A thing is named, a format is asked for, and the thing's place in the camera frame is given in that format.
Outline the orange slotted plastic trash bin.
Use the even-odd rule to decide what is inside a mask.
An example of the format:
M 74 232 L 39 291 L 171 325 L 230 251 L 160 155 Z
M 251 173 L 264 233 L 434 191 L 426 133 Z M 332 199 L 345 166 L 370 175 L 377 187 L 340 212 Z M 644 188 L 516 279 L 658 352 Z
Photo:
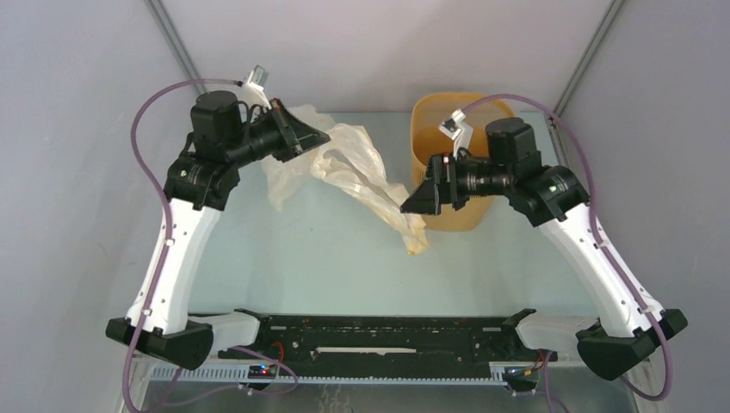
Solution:
M 450 162 L 455 165 L 455 172 L 459 171 L 461 160 L 457 157 L 454 142 L 439 130 L 439 126 L 457 110 L 465 110 L 466 106 L 484 95 L 475 92 L 438 92 L 421 98 L 411 112 L 411 174 L 415 187 L 418 187 L 425 178 L 426 170 L 430 166 L 430 157 L 433 155 L 450 154 Z M 487 124 L 494 120 L 513 117 L 515 112 L 503 100 L 497 99 L 479 105 L 465 113 L 465 122 L 473 129 L 468 150 L 474 157 L 489 155 L 485 132 Z M 492 196 L 473 196 L 465 205 L 455 210 L 453 203 L 447 197 L 450 195 L 450 185 L 445 185 L 441 193 L 441 213 L 438 215 L 424 215 L 425 228 L 432 231 L 464 232 L 475 229 L 487 211 L 492 206 Z

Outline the aluminium frame post right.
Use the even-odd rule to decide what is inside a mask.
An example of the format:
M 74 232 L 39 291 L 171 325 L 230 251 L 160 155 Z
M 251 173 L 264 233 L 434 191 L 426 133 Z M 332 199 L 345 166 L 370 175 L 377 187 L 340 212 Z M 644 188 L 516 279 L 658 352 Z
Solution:
M 609 2 L 607 9 L 604 11 L 601 20 L 597 24 L 596 29 L 591 35 L 578 60 L 578 63 L 576 64 L 571 76 L 568 78 L 568 81 L 554 106 L 554 112 L 558 116 L 562 116 L 563 113 L 565 113 L 586 73 L 591 68 L 595 57 L 598 55 L 627 4 L 627 0 L 611 0 Z

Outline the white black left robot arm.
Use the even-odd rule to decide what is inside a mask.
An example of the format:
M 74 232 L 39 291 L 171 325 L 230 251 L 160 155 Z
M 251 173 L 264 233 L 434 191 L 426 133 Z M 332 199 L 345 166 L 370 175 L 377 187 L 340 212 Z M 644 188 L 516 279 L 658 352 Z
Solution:
M 203 250 L 240 169 L 266 157 L 291 161 L 331 138 L 276 98 L 249 104 L 225 90 L 198 96 L 190 118 L 193 130 L 162 187 L 164 216 L 145 280 L 127 314 L 110 319 L 105 334 L 131 350 L 195 370 L 231 347 L 256 359 L 272 347 L 272 335 L 244 311 L 188 313 Z

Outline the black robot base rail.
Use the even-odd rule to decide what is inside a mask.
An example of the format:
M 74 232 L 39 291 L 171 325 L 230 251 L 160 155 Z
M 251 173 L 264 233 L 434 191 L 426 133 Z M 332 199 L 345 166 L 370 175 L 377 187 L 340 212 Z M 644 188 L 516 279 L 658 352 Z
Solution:
M 211 361 L 241 365 L 246 384 L 505 385 L 527 387 L 541 371 L 540 351 L 521 344 L 505 317 L 385 317 L 256 314 L 250 349 L 279 361 L 275 379 L 248 379 L 268 365 L 227 349 Z

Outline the translucent cream trash bag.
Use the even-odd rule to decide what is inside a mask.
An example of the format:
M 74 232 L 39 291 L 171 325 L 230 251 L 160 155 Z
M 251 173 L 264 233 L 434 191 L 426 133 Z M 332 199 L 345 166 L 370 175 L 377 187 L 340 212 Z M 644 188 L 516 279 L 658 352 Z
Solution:
M 282 211 L 287 199 L 310 179 L 317 179 L 368 207 L 400 234 L 409 255 L 425 252 L 430 242 L 424 219 L 400 211 L 409 193 L 404 184 L 388 179 L 382 156 L 366 128 L 336 122 L 310 104 L 291 108 L 290 112 L 308 126 L 327 133 L 331 141 L 292 161 L 283 163 L 266 157 L 260 162 L 270 205 Z

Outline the aluminium frame post left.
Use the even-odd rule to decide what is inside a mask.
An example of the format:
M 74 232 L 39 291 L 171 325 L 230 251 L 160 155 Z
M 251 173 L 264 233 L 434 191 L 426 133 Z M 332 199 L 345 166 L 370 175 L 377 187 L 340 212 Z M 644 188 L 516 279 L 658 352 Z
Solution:
M 200 77 L 194 60 L 192 59 L 183 37 L 180 35 L 176 24 L 168 11 L 168 8 L 161 0 L 144 0 L 149 14 L 156 23 L 167 47 L 169 48 L 179 69 L 186 80 L 193 80 Z

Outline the aluminium frame post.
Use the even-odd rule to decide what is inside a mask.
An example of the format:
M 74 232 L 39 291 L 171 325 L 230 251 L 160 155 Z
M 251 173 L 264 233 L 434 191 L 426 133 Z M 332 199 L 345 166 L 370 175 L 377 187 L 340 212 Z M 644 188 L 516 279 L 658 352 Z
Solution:
M 156 23 L 167 47 L 169 48 L 179 69 L 186 80 L 193 80 L 200 77 L 194 60 L 192 59 L 183 37 L 180 35 L 176 24 L 168 11 L 168 8 L 161 0 L 144 0 L 149 14 Z
M 568 78 L 568 81 L 554 106 L 554 112 L 558 116 L 562 116 L 563 113 L 565 113 L 586 73 L 591 68 L 595 57 L 598 55 L 627 4 L 627 0 L 611 0 L 609 2 L 607 9 L 604 11 L 601 20 L 597 24 L 596 29 L 591 35 L 578 60 L 578 63 L 576 64 L 571 76 Z

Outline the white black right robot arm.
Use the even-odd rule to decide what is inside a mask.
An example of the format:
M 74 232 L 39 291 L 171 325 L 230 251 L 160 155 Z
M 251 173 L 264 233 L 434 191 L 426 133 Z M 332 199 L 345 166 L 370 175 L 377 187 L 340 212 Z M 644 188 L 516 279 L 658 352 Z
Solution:
M 521 360 L 534 349 L 577 356 L 601 379 L 619 379 L 648 358 L 688 322 L 664 308 L 636 279 L 591 221 L 590 196 L 564 166 L 546 166 L 531 125 L 518 117 L 486 126 L 488 154 L 476 157 L 462 145 L 430 157 L 418 187 L 401 204 L 403 213 L 437 215 L 470 200 L 502 195 L 571 263 L 597 316 L 559 317 L 520 311 L 504 322 L 500 346 Z

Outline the small electronics board with leds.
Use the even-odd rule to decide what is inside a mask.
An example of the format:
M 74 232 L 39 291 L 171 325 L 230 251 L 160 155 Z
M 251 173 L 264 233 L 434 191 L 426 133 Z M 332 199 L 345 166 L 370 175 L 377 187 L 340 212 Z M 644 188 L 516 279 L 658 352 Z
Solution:
M 268 365 L 252 365 L 248 368 L 248 379 L 275 379 L 277 367 Z

